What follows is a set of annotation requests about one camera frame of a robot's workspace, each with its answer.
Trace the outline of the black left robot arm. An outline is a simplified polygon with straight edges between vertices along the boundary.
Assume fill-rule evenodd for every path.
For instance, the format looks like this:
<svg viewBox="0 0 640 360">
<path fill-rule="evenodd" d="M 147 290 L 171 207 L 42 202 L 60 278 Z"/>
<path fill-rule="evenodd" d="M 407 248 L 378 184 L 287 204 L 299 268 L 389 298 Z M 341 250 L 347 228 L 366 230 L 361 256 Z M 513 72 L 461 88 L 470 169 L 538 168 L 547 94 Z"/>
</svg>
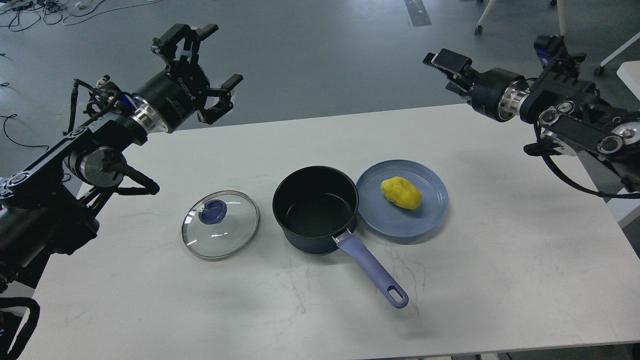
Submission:
<svg viewBox="0 0 640 360">
<path fill-rule="evenodd" d="M 190 116 L 212 125 L 233 108 L 231 75 L 213 88 L 199 65 L 201 43 L 219 29 L 176 23 L 154 38 L 151 52 L 165 68 L 136 91 L 109 75 L 90 85 L 73 80 L 70 121 L 62 139 L 25 169 L 1 179 L 1 291 L 32 260 L 72 255 L 99 229 L 97 216 L 114 195 L 144 196 L 157 182 L 132 167 L 123 152 L 154 132 L 172 133 Z"/>
</svg>

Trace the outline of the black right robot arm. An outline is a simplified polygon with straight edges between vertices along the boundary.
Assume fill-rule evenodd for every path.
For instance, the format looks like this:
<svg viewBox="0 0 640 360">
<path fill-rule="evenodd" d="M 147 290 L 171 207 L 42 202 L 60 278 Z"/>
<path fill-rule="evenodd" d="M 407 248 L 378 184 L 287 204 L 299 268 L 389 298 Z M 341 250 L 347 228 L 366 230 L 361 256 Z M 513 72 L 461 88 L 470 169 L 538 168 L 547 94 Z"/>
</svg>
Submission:
<svg viewBox="0 0 640 360">
<path fill-rule="evenodd" d="M 423 64 L 444 74 L 446 89 L 474 111 L 500 123 L 518 117 L 534 127 L 535 142 L 523 150 L 540 157 L 562 182 L 599 198 L 639 198 L 639 112 L 614 107 L 594 82 L 579 80 L 585 54 L 571 55 L 559 35 L 539 35 L 536 78 L 492 68 L 480 72 L 466 55 L 447 48 L 426 54 Z M 584 152 L 616 175 L 625 194 L 590 190 L 562 172 L 553 157 Z"/>
</svg>

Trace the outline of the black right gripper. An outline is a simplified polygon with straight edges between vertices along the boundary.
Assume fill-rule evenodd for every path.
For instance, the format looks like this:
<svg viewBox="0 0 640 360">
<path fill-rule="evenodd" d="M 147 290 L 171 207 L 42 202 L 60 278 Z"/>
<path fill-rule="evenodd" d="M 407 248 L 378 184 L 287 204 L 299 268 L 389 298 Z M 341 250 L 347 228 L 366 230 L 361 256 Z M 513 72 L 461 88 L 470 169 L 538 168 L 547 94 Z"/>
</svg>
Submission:
<svg viewBox="0 0 640 360">
<path fill-rule="evenodd" d="M 446 91 L 469 100 L 474 111 L 501 123 L 518 116 L 520 102 L 529 93 L 530 85 L 523 75 L 502 68 L 492 68 L 474 78 L 473 60 L 448 48 L 436 54 L 428 52 L 422 63 L 450 79 Z M 473 87 L 464 81 L 473 78 Z"/>
</svg>

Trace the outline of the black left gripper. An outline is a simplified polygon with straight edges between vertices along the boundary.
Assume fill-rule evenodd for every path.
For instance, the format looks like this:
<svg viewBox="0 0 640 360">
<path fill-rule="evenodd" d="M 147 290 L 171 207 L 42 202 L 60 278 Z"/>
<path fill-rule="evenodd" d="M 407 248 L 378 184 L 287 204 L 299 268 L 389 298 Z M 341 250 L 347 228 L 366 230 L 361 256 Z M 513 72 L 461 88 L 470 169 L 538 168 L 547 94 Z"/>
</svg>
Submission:
<svg viewBox="0 0 640 360">
<path fill-rule="evenodd" d="M 201 43 L 217 30 L 216 23 L 204 27 L 176 23 L 152 39 L 151 52 L 167 68 L 133 93 L 132 120 L 147 134 L 173 133 L 195 112 L 200 123 L 212 125 L 234 108 L 233 89 L 244 77 L 233 74 L 219 88 L 208 88 L 210 80 L 198 65 Z M 217 102 L 205 108 L 208 98 Z"/>
</svg>

